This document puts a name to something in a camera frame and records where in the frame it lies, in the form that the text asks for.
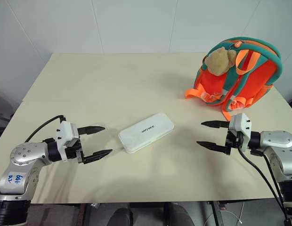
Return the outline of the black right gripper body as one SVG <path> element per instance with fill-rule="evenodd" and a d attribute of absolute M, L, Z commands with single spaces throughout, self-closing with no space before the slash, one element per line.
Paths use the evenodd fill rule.
<path fill-rule="evenodd" d="M 225 142 L 226 155 L 230 155 L 232 148 L 237 149 L 239 152 L 241 152 L 242 145 L 243 145 L 243 133 L 239 131 L 237 132 L 236 135 L 234 135 L 233 132 L 228 130 L 227 136 L 226 136 L 226 142 Z"/>

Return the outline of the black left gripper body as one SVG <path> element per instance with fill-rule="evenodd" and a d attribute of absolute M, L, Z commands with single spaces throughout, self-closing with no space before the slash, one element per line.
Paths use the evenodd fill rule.
<path fill-rule="evenodd" d="M 78 139 L 73 146 L 65 149 L 67 159 L 77 159 L 78 163 L 84 163 L 84 153 L 81 141 Z"/>

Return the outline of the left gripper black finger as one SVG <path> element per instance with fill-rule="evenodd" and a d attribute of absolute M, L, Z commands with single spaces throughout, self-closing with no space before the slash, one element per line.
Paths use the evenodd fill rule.
<path fill-rule="evenodd" d="M 84 134 L 91 135 L 91 134 L 101 132 L 103 130 L 105 130 L 105 128 L 101 127 L 101 126 L 86 126 L 86 127 L 78 128 L 78 134 L 79 135 L 84 135 Z"/>
<path fill-rule="evenodd" d="M 98 161 L 107 156 L 108 154 L 110 154 L 112 151 L 113 151 L 112 149 L 108 149 L 94 152 L 92 155 L 84 156 L 82 162 L 84 164 L 88 164 L 94 161 Z"/>

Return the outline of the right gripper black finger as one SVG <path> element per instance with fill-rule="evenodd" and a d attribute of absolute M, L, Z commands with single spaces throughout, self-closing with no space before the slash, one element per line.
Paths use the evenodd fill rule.
<path fill-rule="evenodd" d="M 216 143 L 207 142 L 207 141 L 197 141 L 197 143 L 201 145 L 202 147 L 207 148 L 212 151 L 221 152 L 226 155 L 230 155 L 231 153 L 231 147 L 220 146 L 220 145 L 217 145 Z"/>
<path fill-rule="evenodd" d="M 228 121 L 204 121 L 201 125 L 210 127 L 210 128 L 228 128 L 229 122 Z"/>

